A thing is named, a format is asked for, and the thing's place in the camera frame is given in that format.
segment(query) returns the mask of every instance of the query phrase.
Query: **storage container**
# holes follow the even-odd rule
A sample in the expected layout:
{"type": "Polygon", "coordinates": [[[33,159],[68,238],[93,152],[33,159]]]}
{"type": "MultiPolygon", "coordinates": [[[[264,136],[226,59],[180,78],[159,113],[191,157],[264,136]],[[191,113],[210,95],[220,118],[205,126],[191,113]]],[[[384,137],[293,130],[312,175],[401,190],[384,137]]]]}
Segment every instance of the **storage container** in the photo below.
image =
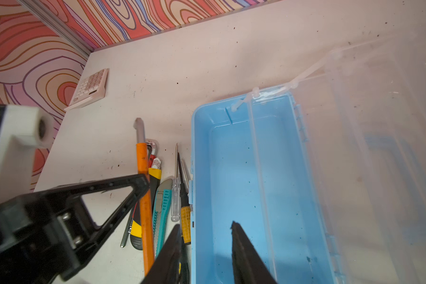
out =
{"type": "Polygon", "coordinates": [[[192,283],[235,221],[278,283],[426,284],[426,27],[200,106],[191,166],[192,283]]]}

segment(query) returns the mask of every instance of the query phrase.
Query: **table surface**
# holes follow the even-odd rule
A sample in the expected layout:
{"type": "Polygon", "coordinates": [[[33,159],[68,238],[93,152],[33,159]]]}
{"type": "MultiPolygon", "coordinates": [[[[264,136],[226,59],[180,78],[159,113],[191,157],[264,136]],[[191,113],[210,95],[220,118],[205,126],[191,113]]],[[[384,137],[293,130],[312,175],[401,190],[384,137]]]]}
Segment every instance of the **table surface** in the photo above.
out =
{"type": "MultiPolygon", "coordinates": [[[[424,23],[426,0],[283,0],[94,52],[80,80],[109,68],[106,95],[68,111],[35,190],[136,173],[137,117],[159,143],[164,180],[174,175],[176,142],[189,164],[198,106],[288,82],[335,47],[424,23]]],[[[93,218],[125,194],[91,197],[93,218]]],[[[142,252],[119,246],[125,223],[69,283],[143,279],[142,252]]]]}

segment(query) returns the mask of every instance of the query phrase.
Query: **transparent lid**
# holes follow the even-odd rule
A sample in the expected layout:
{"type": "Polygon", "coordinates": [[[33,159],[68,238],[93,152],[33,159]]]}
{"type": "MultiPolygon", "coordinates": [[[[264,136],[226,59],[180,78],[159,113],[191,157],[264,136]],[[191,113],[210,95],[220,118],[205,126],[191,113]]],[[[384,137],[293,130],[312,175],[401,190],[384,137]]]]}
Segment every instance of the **transparent lid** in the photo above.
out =
{"type": "Polygon", "coordinates": [[[426,283],[426,27],[244,103],[277,281],[426,283]]]}

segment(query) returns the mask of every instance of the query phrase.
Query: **screw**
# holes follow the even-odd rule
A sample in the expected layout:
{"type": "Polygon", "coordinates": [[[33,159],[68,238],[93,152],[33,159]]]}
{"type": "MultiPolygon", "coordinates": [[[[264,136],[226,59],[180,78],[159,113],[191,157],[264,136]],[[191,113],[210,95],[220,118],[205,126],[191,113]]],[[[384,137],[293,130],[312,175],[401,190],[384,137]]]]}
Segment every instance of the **screw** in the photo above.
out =
{"type": "Polygon", "coordinates": [[[69,219],[71,219],[71,214],[69,212],[66,212],[65,214],[62,215],[63,221],[68,221],[69,219]]]}
{"type": "Polygon", "coordinates": [[[79,244],[82,243],[83,240],[84,239],[82,238],[82,236],[77,236],[73,239],[73,242],[74,242],[75,245],[79,245],[79,244]]]}

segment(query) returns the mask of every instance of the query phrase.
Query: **patterned wall panel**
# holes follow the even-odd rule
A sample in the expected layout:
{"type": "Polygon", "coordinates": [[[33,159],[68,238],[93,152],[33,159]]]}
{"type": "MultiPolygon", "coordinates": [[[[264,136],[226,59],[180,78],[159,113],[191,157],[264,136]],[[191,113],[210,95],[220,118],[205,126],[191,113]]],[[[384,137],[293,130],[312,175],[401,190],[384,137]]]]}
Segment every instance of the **patterned wall panel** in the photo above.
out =
{"type": "Polygon", "coordinates": [[[92,48],[135,39],[266,0],[40,0],[92,48]]]}
{"type": "MultiPolygon", "coordinates": [[[[0,0],[0,104],[39,106],[57,133],[86,60],[15,0],[0,0]]],[[[50,149],[37,150],[33,189],[50,149]]]]}

